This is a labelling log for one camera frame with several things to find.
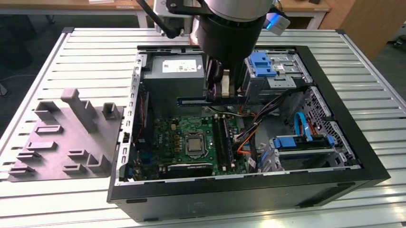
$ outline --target metal case frame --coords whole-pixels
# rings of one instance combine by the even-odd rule
[[[324,72],[305,46],[257,46],[258,48],[293,48],[303,65],[312,77],[317,90],[331,111],[331,119],[340,127],[349,147],[360,160],[361,169],[328,172],[289,173],[288,175],[261,175],[253,173],[245,178],[198,179],[184,182],[154,182],[124,185],[116,182],[116,163],[113,163],[110,184],[108,188],[109,203],[136,220],[184,219],[210,215],[257,212],[293,207],[320,206],[360,187],[369,187],[389,178],[389,175],[373,153],[373,150],[357,128],[348,110],[335,92]],[[138,47],[148,49],[197,50],[193,46]],[[136,62],[133,82],[140,73],[140,62]],[[130,88],[130,99],[136,85]],[[125,145],[118,136],[120,147]],[[120,148],[116,152],[128,153]]]

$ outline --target wooden desk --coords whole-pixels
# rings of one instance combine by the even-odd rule
[[[26,15],[134,15],[138,27],[146,28],[146,14],[134,0],[89,4],[88,0],[0,0],[0,14]]]
[[[308,0],[280,0],[288,17],[309,18],[307,29],[317,29],[331,7],[321,0],[312,4]],[[114,0],[114,3],[89,4],[88,0],[0,0],[0,14],[38,15],[137,15],[138,26],[146,27],[145,13],[134,0]]]
[[[308,0],[280,0],[285,12],[328,12],[329,5],[324,0],[319,4],[312,4]]]
[[[291,18],[289,28],[293,29],[317,29],[325,13],[331,10],[325,0],[321,0],[319,4],[312,4],[308,0],[280,0],[280,3],[285,15]]]

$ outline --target ram slot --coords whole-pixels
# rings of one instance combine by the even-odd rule
[[[221,117],[212,117],[212,129],[213,129],[213,141],[214,141],[214,152],[216,162],[218,169],[225,171],[234,167],[232,157],[232,146],[228,134],[228,127],[225,119]]]
[[[217,117],[212,117],[212,129],[213,129],[217,169],[220,171],[225,171],[226,170],[225,149],[224,149],[224,144],[221,143],[221,128],[220,128],[220,120]]]
[[[228,125],[226,125],[226,119],[220,118],[220,124],[221,124],[221,129],[222,129],[222,135],[221,135],[221,141],[224,143],[224,148],[225,148],[225,158],[226,158],[226,166],[228,168],[233,168],[233,156],[232,156],[232,144],[230,144],[230,137],[229,137],[229,132],[228,132]]]

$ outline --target open computer tower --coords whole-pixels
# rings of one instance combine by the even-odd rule
[[[205,59],[198,47],[138,47],[106,200],[130,218],[320,206],[389,178],[307,47],[254,48],[242,105],[206,107]]]

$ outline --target aluminum slotted table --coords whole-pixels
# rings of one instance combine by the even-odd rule
[[[0,227],[141,226],[105,202],[109,178],[10,183],[7,169],[23,146],[39,101],[77,88],[93,106],[125,105],[137,45],[186,45],[152,28],[65,30],[0,139]],[[262,32],[258,45],[307,45],[391,178],[319,208],[170,220],[157,227],[401,227],[406,221],[406,104],[344,34],[333,30]]]

